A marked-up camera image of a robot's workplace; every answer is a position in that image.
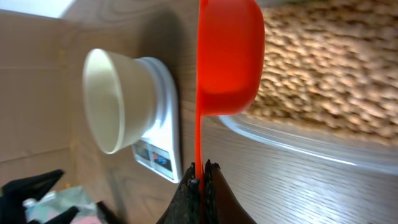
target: clear container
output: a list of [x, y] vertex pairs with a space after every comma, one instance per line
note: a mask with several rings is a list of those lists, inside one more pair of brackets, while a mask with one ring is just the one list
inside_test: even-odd
[[220, 120], [234, 132], [270, 146], [398, 174], [396, 146], [343, 139], [316, 131], [305, 131], [287, 124], [249, 118], [244, 114], [220, 116]]

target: wall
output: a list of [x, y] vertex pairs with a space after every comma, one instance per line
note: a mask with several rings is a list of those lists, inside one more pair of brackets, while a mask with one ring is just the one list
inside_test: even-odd
[[0, 11], [0, 185], [54, 169], [75, 184], [60, 21]]

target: wooden table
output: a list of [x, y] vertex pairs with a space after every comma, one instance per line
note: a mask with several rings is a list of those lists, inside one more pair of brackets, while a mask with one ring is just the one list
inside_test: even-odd
[[[271, 1], [260, 2], [265, 6]], [[179, 90], [183, 167], [194, 161], [198, 1], [77, 0], [66, 13], [60, 60], [68, 75], [78, 179], [129, 223], [154, 223], [177, 185], [135, 162], [130, 149], [105, 155], [88, 130], [81, 98], [83, 60], [102, 48], [157, 57]], [[205, 118], [203, 158], [218, 162], [258, 223], [398, 223], [398, 178], [275, 149]]]

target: nuts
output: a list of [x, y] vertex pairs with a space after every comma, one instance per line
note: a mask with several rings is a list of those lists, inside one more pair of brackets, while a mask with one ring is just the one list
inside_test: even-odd
[[344, 138], [398, 144], [397, 9], [395, 0], [263, 9], [263, 75], [246, 113]]

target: kitchen scale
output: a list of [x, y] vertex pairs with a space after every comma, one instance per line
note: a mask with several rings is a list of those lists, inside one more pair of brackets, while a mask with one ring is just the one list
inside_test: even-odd
[[156, 85], [155, 122], [132, 145], [135, 160], [173, 183], [182, 178], [178, 135], [178, 98], [167, 67], [156, 58], [135, 59], [152, 75]]

